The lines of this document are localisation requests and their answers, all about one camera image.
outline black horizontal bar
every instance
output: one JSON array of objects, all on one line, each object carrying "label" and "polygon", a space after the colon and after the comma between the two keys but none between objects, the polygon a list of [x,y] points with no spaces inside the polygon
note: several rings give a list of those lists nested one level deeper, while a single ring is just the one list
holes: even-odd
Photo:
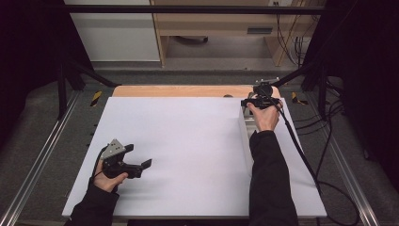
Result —
[{"label": "black horizontal bar", "polygon": [[70,13],[199,13],[199,14],[286,14],[322,15],[343,12],[341,8],[304,7],[222,7],[222,6],[117,6],[117,5],[43,5]]}]

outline white table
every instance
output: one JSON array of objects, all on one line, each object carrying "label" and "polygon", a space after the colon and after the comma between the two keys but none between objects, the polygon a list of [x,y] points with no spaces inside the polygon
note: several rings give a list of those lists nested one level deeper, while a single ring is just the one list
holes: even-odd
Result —
[{"label": "white table", "polygon": [[[119,187],[121,218],[247,218],[250,177],[239,126],[242,98],[112,97],[65,205],[85,195],[95,159],[113,138],[135,144],[128,164],[152,158],[140,179]],[[288,109],[286,117],[292,123]],[[314,182],[280,119],[276,128],[300,218],[325,217]]]}]

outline gray floor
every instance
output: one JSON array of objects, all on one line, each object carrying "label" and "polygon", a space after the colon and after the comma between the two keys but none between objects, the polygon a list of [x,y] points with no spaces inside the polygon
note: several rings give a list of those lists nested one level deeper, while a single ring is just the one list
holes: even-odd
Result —
[{"label": "gray floor", "polygon": [[[187,40],[174,40],[171,44],[175,48],[169,49],[167,66],[163,69],[141,67],[135,71],[126,68],[115,71],[115,68],[109,68],[108,65],[99,69],[98,72],[122,84],[253,84],[254,80],[261,78],[282,77],[295,68],[295,65],[290,65],[289,60],[285,62],[285,66],[278,69],[260,63],[271,61],[262,39],[210,38],[207,44],[187,42]],[[282,86],[281,95],[291,100],[291,94],[294,91],[299,100],[307,100],[312,93],[301,91],[298,85],[301,79],[299,77],[286,86]],[[56,225],[57,222],[65,220],[61,216],[67,200],[65,195],[72,188],[92,134],[95,132],[95,125],[103,112],[106,98],[112,95],[113,91],[88,77],[85,77],[85,80],[88,84],[80,94],[77,106],[27,200],[19,217],[21,223],[29,221],[30,225],[45,225],[37,221],[37,224],[32,223],[32,220],[39,220],[51,222],[48,225]],[[103,95],[96,106],[89,106],[97,90],[101,90]],[[329,94],[327,99],[332,103],[337,98]],[[309,105],[293,104],[288,101],[287,107],[293,120],[307,119],[315,114]],[[0,153],[0,186],[2,187],[0,213],[4,213],[17,194],[24,177],[34,164],[42,145],[56,123],[56,115],[55,83],[30,93],[26,108],[12,131],[12,137]],[[305,125],[311,121],[299,121],[295,123],[295,126]],[[297,132],[306,134],[317,129],[318,126]],[[376,162],[363,158],[356,134],[344,115],[337,114],[333,118],[333,134],[380,224],[399,225],[398,193],[391,187],[380,166]],[[299,136],[299,138],[306,156],[315,169],[325,145],[321,130]],[[330,153],[327,153],[320,179],[345,190],[341,175]],[[339,221],[352,222],[354,211],[350,203],[334,190],[323,186],[323,191],[322,198],[328,213]],[[300,222],[301,225],[315,225],[313,219],[301,219]],[[331,221],[322,219],[322,223],[330,225]]]}]

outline black sleeve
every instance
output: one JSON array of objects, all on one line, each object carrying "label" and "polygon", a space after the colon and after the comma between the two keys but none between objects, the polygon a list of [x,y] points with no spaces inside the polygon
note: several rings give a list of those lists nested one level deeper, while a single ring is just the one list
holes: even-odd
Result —
[{"label": "black sleeve", "polygon": [[64,226],[111,226],[118,198],[116,193],[89,185],[85,197],[75,205],[70,219]]},{"label": "black sleeve", "polygon": [[249,148],[254,160],[249,189],[249,226],[298,225],[288,167],[275,133],[255,132]]}]

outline person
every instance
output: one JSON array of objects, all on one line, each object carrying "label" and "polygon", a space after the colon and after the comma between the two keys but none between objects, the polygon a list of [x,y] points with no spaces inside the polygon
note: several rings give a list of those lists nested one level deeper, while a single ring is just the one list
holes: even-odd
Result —
[{"label": "person", "polygon": [[[295,205],[291,196],[287,164],[281,153],[274,133],[279,122],[276,106],[259,109],[248,103],[258,132],[249,140],[254,164],[249,189],[249,226],[298,225]],[[119,195],[113,192],[115,186],[127,177],[122,173],[114,179],[101,173],[100,161],[92,184],[84,199],[73,208],[65,226],[110,226]]]}]

